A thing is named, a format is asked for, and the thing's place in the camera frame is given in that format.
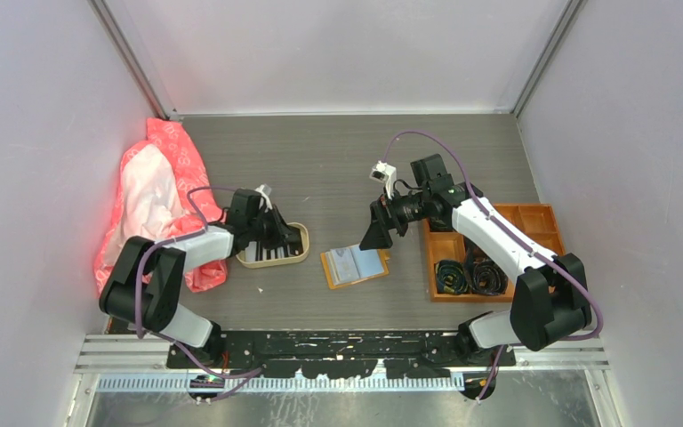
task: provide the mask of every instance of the white wall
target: white wall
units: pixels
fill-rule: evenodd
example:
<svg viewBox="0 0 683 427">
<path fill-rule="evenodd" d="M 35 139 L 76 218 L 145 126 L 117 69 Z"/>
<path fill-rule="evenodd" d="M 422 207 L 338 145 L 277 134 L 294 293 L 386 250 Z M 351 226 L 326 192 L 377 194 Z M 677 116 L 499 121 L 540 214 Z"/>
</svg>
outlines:
<svg viewBox="0 0 683 427">
<path fill-rule="evenodd" d="M 0 425 L 59 425 L 149 108 L 86 1 L 0 1 Z"/>
<path fill-rule="evenodd" d="M 683 2 L 588 2 L 521 127 L 632 425 L 683 425 Z"/>
<path fill-rule="evenodd" d="M 566 0 L 111 5 L 180 113 L 486 112 L 514 106 Z"/>
</svg>

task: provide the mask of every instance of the pink patterned fabric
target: pink patterned fabric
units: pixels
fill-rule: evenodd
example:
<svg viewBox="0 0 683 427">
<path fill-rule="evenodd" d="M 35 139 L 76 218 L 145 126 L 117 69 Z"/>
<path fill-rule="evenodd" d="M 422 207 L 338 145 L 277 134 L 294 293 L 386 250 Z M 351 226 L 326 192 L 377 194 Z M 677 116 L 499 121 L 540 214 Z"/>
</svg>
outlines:
<svg viewBox="0 0 683 427">
<path fill-rule="evenodd" d="M 210 185 L 208 176 L 205 173 L 203 159 L 200 158 L 195 144 L 192 143 L 189 135 L 187 135 L 179 123 L 149 118 L 147 125 L 147 139 L 136 143 L 126 151 L 119 168 L 119 186 L 116 203 L 111 211 L 110 227 L 103 238 L 103 244 L 93 263 L 99 296 L 106 285 L 108 276 L 111 274 L 121 248 L 124 246 L 126 239 L 130 237 L 130 234 L 139 234 L 146 238 L 160 240 L 162 238 L 187 234 L 203 227 L 203 224 L 194 215 L 194 211 L 187 200 L 187 192 L 189 190 L 195 187 Z M 138 161 L 133 162 L 133 169 L 126 170 L 126 167 L 138 155 L 141 157 L 138 158 Z M 143 158 L 156 158 L 160 160 L 157 167 L 159 174 L 155 175 L 157 181 L 152 181 L 150 178 L 154 175 L 149 173 L 149 165 L 145 164 L 144 161 L 140 161 Z M 161 179 L 160 171 L 171 171 L 173 172 L 173 177 L 168 174 L 168 176 L 165 176 L 165 179 Z M 151 211 L 151 213 L 146 210 L 147 206 L 137 209 L 138 206 L 134 205 L 134 203 L 141 198 L 136 197 L 140 195 L 139 193 L 143 189 L 149 191 L 149 198 L 151 197 L 150 194 L 155 198 L 156 194 L 162 191 L 165 192 L 167 185 L 170 186 L 169 189 L 173 189 L 171 187 L 173 185 L 176 186 L 176 195 L 179 200 L 169 200 L 170 209 L 164 212 L 168 221 L 163 223 L 154 222 L 156 227 L 151 231 L 149 224 L 146 224 L 147 215 L 160 214 L 161 209 L 164 209 L 164 207 L 156 205 L 154 207 L 157 211 Z M 193 193 L 192 198 L 203 211 L 208 221 L 219 219 L 221 209 L 216 205 L 211 191 L 198 191 Z M 155 202 L 165 205 L 165 200 L 163 202 L 156 200 Z M 190 290 L 200 292 L 220 285 L 226 280 L 226 277 L 226 263 L 224 261 L 216 261 L 209 262 L 185 274 L 185 282 Z"/>
</svg>

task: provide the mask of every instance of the small booklet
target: small booklet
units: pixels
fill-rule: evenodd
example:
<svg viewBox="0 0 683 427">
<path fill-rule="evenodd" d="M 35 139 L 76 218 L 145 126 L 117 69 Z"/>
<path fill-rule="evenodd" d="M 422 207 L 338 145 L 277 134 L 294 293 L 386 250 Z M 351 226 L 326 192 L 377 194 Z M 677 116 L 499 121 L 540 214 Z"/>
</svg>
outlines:
<svg viewBox="0 0 683 427">
<path fill-rule="evenodd" d="M 359 245 L 340 247 L 321 254 L 328 287 L 336 289 L 389 274 L 384 251 L 361 251 Z"/>
</svg>

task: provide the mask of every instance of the small tray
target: small tray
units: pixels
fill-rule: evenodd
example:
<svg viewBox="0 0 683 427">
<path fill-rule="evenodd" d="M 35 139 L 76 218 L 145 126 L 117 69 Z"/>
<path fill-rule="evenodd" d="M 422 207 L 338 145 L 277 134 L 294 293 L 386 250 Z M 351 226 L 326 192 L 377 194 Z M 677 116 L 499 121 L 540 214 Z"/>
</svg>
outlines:
<svg viewBox="0 0 683 427">
<path fill-rule="evenodd" d="M 275 267 L 277 265 L 294 264 L 297 262 L 305 261 L 305 258 L 308 257 L 310 249 L 310 236 L 308 234 L 308 229 L 298 222 L 289 222 L 286 225 L 291 225 L 293 227 L 297 227 L 298 229 L 300 229 L 300 239 L 302 241 L 302 254 L 299 254 L 297 256 L 288 256 L 286 258 L 279 258 L 277 260 L 247 262 L 245 261 L 245 251 L 242 251 L 239 254 L 237 254 L 237 260 L 248 269 L 262 269 L 265 267 Z"/>
<path fill-rule="evenodd" d="M 565 254 L 564 244 L 558 232 L 558 225 L 550 205 L 540 204 L 496 204 L 496 211 L 507 221 L 539 245 L 556 254 Z M 422 221 L 422 234 L 427 254 L 428 288 L 433 302 L 511 302 L 514 298 L 514 283 L 510 280 L 506 293 L 497 296 L 478 294 L 440 294 L 436 288 L 436 264 L 441 260 L 463 261 L 465 258 L 464 236 L 454 231 L 430 231 L 427 220 Z"/>
</svg>

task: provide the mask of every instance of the metal frame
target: metal frame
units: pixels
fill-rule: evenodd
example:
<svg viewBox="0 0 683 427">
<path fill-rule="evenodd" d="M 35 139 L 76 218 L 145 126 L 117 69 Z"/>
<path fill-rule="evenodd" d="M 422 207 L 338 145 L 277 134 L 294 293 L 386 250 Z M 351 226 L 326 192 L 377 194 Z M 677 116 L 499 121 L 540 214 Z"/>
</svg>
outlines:
<svg viewBox="0 0 683 427">
<path fill-rule="evenodd" d="M 527 79 L 525 87 L 519 94 L 517 103 L 514 105 L 514 109 L 511 111 L 511 114 L 513 114 L 514 117 L 519 118 L 519 116 L 522 114 L 525 106 L 533 96 L 535 88 L 538 87 L 546 68 L 548 68 L 551 60 L 558 51 L 558 48 L 561 46 L 561 43 L 569 33 L 569 29 L 572 27 L 572 24 L 575 23 L 577 14 L 583 9 L 583 6 L 585 6 L 587 2 L 588 0 L 569 0 L 566 4 L 566 8 L 561 13 L 561 17 L 559 17 L 556 27 L 554 27 L 553 31 L 551 32 L 548 43 L 546 43 L 546 46 L 543 48 L 541 56 L 535 63 L 533 71 L 530 73 L 530 77 Z"/>
<path fill-rule="evenodd" d="M 192 391 L 189 380 L 201 375 L 198 369 L 167 369 L 170 343 L 154 336 L 138 340 L 134 334 L 87 335 L 75 376 L 75 398 L 68 410 L 68 427 L 84 426 L 97 392 L 178 392 Z M 517 371 L 583 371 L 591 388 L 593 404 L 601 425 L 622 426 L 615 392 L 610 390 L 610 366 L 600 339 L 582 342 L 555 342 L 543 351 L 530 351 L 523 346 L 511 347 L 517 365 L 502 367 L 502 372 Z M 383 361 L 367 378 L 329 380 L 319 376 L 304 378 L 255 378 L 239 393 L 265 392 L 362 392 L 362 391 L 453 391 L 463 386 L 463 374 L 484 374 L 485 367 L 452 368 L 451 378 L 400 379 L 386 378 Z M 238 380 L 227 380 L 222 391 L 230 390 Z M 198 388 L 198 391 L 209 389 Z"/>
<path fill-rule="evenodd" d="M 112 9 L 108 6 L 108 0 L 88 0 L 88 3 L 90 3 L 92 8 L 96 11 L 99 20 L 108 31 L 111 40 L 114 42 L 114 45 L 121 54 L 122 60 L 125 62 L 127 68 L 129 68 L 135 82 L 140 87 L 142 93 L 145 95 L 145 98 L 148 100 L 150 107 L 153 109 L 156 115 L 168 120 L 181 120 L 181 117 L 172 101 L 169 99 L 168 94 L 165 93 L 163 83 L 159 78 L 157 78 L 157 76 L 151 75 L 152 72 L 150 70 L 155 68 L 152 67 L 152 62 L 147 56 L 142 55 L 145 57 L 145 59 L 148 59 L 146 61 L 147 63 L 144 64 L 148 72 L 146 72 L 145 68 L 141 65 L 141 53 L 144 53 L 141 51 L 144 49 L 138 47 L 136 54 L 129 41 L 129 37 L 131 35 L 125 34 L 124 31 L 122 31 L 121 26 L 119 25 L 119 20 L 131 22 L 131 18 L 127 16 L 124 10 L 122 10 L 124 9 L 124 6 L 120 4 L 119 8 L 121 9 L 117 8 L 116 10 L 112 11 Z M 533 71 L 530 73 L 530 77 L 527 79 L 525 86 L 523 87 L 522 92 L 517 99 L 517 102 L 515 102 L 514 107 L 511 110 L 511 114 L 514 115 L 514 117 L 519 118 L 519 116 L 522 114 L 522 111 L 530 101 L 535 88 L 539 84 L 542 75 L 544 74 L 546 68 L 548 68 L 550 61 L 553 59 L 558 48 L 561 46 L 561 43 L 564 41 L 564 38 L 569 32 L 569 29 L 575 22 L 577 14 L 586 3 L 587 0 L 568 0 L 564 11 L 561 13 L 559 20 L 557 21 L 556 26 L 554 27 L 553 31 L 551 31 L 549 41 L 543 48 L 541 56 L 535 63 Z"/>
<path fill-rule="evenodd" d="M 179 115 L 177 114 L 176 108 L 173 106 L 171 100 L 169 100 L 168 95 L 165 94 L 163 86 L 156 89 L 151 80 L 151 75 L 146 73 L 145 69 L 142 67 L 140 58 L 135 54 L 132 46 L 129 42 L 128 35 L 122 31 L 119 26 L 118 19 L 123 18 L 120 16 L 119 10 L 112 12 L 111 8 L 108 6 L 107 0 L 88 0 L 91 7 L 95 11 L 98 19 L 103 24 L 103 27 L 108 32 L 108 36 L 114 43 L 122 60 L 125 62 L 126 67 L 132 73 L 135 83 L 142 91 L 143 96 L 148 101 L 150 108 L 156 113 L 159 118 L 164 118 L 168 120 L 179 120 Z"/>
</svg>

